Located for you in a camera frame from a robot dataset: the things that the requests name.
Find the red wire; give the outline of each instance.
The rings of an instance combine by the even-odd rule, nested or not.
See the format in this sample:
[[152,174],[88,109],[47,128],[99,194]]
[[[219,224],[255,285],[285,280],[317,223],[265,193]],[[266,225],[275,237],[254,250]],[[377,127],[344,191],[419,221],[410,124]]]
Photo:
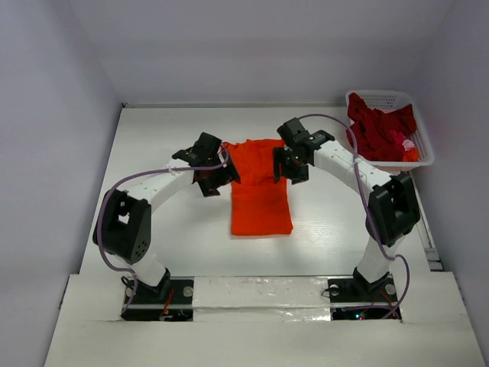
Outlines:
[[382,294],[382,297],[384,297],[387,302],[389,302],[389,306],[392,307],[392,300],[390,300],[389,296],[387,296],[383,291],[379,291],[380,294]]
[[363,310],[362,312],[367,312],[368,310],[370,310],[375,305],[375,301],[376,300],[377,300],[377,298],[374,297],[374,300],[372,301],[372,304],[368,308],[366,308],[365,310]]
[[221,149],[217,152],[217,154],[221,154],[224,150],[226,150],[229,146],[229,143],[225,141],[224,143],[221,144]]
[[161,313],[161,316],[166,315],[166,314],[168,313],[167,308],[168,308],[168,305],[169,305],[169,304],[170,304],[170,302],[171,302],[171,299],[173,298],[173,292],[174,292],[174,291],[175,291],[174,289],[172,289],[172,290],[170,291],[170,294],[168,295],[168,299],[167,299],[167,301],[166,301],[166,302],[165,302],[165,304],[164,304],[164,307],[163,307],[163,312]]

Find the wire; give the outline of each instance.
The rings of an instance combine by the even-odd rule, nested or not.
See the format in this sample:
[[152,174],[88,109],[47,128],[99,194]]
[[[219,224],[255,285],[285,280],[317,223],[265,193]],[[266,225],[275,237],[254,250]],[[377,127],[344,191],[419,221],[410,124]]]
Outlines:
[[[396,310],[399,308],[400,304],[403,302],[404,298],[406,297],[407,290],[409,289],[410,282],[411,282],[410,267],[407,264],[407,260],[404,256],[402,256],[401,254],[397,254],[395,256],[389,256],[386,253],[384,246],[382,245],[381,237],[379,236],[379,232],[378,232],[377,226],[374,222],[374,218],[372,217],[372,214],[371,214],[370,210],[368,209],[367,197],[365,196],[363,184],[361,182],[361,177],[360,177],[360,170],[358,169],[358,143],[357,143],[357,138],[356,138],[355,134],[353,133],[353,131],[351,130],[351,128],[348,125],[346,125],[344,122],[337,119],[336,117],[333,117],[330,115],[325,115],[322,113],[309,113],[308,115],[298,117],[298,119],[299,120],[307,119],[309,117],[323,117],[326,119],[333,120],[333,121],[339,123],[340,125],[342,125],[344,128],[346,128],[346,130],[350,133],[351,140],[353,141],[353,168],[355,171],[355,178],[356,178],[357,185],[358,185],[358,193],[360,194],[361,203],[364,207],[365,214],[367,215],[368,224],[370,225],[370,227],[372,228],[372,232],[374,233],[374,239],[377,242],[382,255],[387,260],[394,261],[396,258],[400,258],[403,261],[404,266],[406,267],[406,287],[404,288],[404,292],[401,295],[400,299],[397,301],[396,306],[392,307],[392,308],[388,307],[390,309],[390,311],[384,317],[382,317],[383,319],[387,319],[390,315],[392,315],[394,312],[396,312]],[[385,306],[375,306],[375,308],[385,308]],[[349,310],[357,310],[358,308],[348,308],[348,309]]]
[[163,312],[160,315],[161,317],[165,317],[166,315],[168,315],[168,305],[171,303],[171,299],[173,298],[174,292],[175,292],[175,290],[172,288],[172,290],[170,291],[170,294],[168,295],[168,299],[163,306]]
[[377,302],[377,298],[376,297],[374,297],[374,300],[372,301],[372,304],[368,308],[366,308],[365,310],[363,310],[362,312],[367,312],[371,308],[374,308],[375,302]]
[[[226,152],[224,161],[220,164],[217,164],[216,166],[211,166],[211,167],[175,167],[172,168],[172,172],[183,172],[183,171],[212,171],[212,170],[217,170],[218,168],[223,167],[229,159],[229,153],[225,149],[225,147],[222,146],[222,150]],[[123,314],[131,304],[132,300],[134,299],[134,295],[136,294],[136,290],[138,289],[138,277],[136,275],[136,272],[132,270],[131,268],[118,268],[117,266],[114,266],[108,259],[107,254],[105,253],[104,249],[104,244],[102,241],[102,221],[104,218],[105,214],[105,209],[107,208],[107,203],[108,200],[111,198],[112,194],[117,190],[119,186],[122,184],[133,180],[138,177],[143,177],[143,176],[149,176],[151,174],[167,174],[170,172],[169,168],[161,168],[160,170],[152,170],[152,171],[145,171],[145,172],[140,172],[138,174],[132,174],[131,176],[124,177],[120,179],[112,188],[107,192],[107,194],[104,196],[104,200],[102,201],[102,205],[100,206],[100,211],[99,211],[99,218],[97,219],[96,223],[96,232],[97,232],[97,243],[99,244],[99,252],[100,256],[102,256],[102,260],[105,262],[105,264],[112,269],[113,271],[120,271],[120,272],[128,272],[132,276],[132,280],[134,281],[134,286],[132,288],[131,296],[129,296],[128,302],[123,306],[121,310],[121,314]]]
[[[385,310],[390,310],[389,306],[381,306],[380,304],[369,306],[368,308],[382,308]],[[364,309],[365,309],[365,306],[351,306],[351,307],[343,307],[342,308],[343,311],[364,310]]]
[[329,288],[326,288],[323,292],[321,292],[321,296],[324,298],[329,298],[329,296],[325,295],[326,292],[329,292]]
[[[389,302],[389,306],[392,308],[392,300],[390,300],[389,296],[387,296],[383,291],[379,291],[379,293],[387,300],[387,302]],[[397,313],[394,312],[392,316],[397,317]]]
[[219,152],[223,151],[224,149],[228,149],[228,146],[229,146],[229,143],[227,141],[225,141],[224,143],[221,144],[221,150]]

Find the red fabric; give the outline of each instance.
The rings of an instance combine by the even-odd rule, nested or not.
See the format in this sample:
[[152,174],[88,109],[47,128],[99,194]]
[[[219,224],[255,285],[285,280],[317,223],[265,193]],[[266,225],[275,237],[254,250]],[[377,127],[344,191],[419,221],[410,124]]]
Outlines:
[[401,151],[403,153],[403,156],[406,153],[406,149],[404,148],[404,141],[406,140],[406,137],[402,132],[397,132],[395,130],[390,130],[390,136],[392,140],[394,141],[394,144],[396,145],[396,149]]
[[[405,151],[396,144],[391,131],[405,136],[410,136],[416,131],[416,120],[411,105],[385,113],[379,109],[369,109],[358,94],[352,93],[348,104],[348,117],[355,122],[351,130],[357,138],[360,155],[369,161],[403,160]],[[353,145],[350,134],[347,133],[347,136]]]
[[241,178],[232,182],[233,235],[289,235],[292,232],[287,180],[274,183],[272,149],[281,140],[247,140],[227,149]]

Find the orange towel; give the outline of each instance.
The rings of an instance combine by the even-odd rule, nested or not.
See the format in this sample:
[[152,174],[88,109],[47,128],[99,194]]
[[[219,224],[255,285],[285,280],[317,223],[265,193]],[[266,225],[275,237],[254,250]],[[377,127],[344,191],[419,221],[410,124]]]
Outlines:
[[287,180],[274,183],[272,149],[283,141],[247,140],[227,149],[241,178],[232,182],[233,235],[289,235],[292,232]]
[[416,148],[408,150],[404,153],[404,162],[417,162],[419,160],[419,152]]

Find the white panel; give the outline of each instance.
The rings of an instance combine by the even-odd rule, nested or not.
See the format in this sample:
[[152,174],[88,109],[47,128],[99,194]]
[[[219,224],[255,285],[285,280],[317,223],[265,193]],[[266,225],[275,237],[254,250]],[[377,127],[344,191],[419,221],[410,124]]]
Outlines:
[[124,292],[120,273],[70,275],[58,325],[70,320],[120,320]]
[[468,319],[452,273],[415,274],[400,307],[405,323],[449,323]]
[[73,321],[57,327],[46,367],[484,367],[468,320],[405,325]]
[[321,292],[327,278],[311,277],[197,277],[195,308],[319,308],[329,305]]
[[392,89],[451,0],[71,1],[125,102],[340,101]]
[[193,311],[194,323],[296,323],[331,321],[329,308],[205,309]]

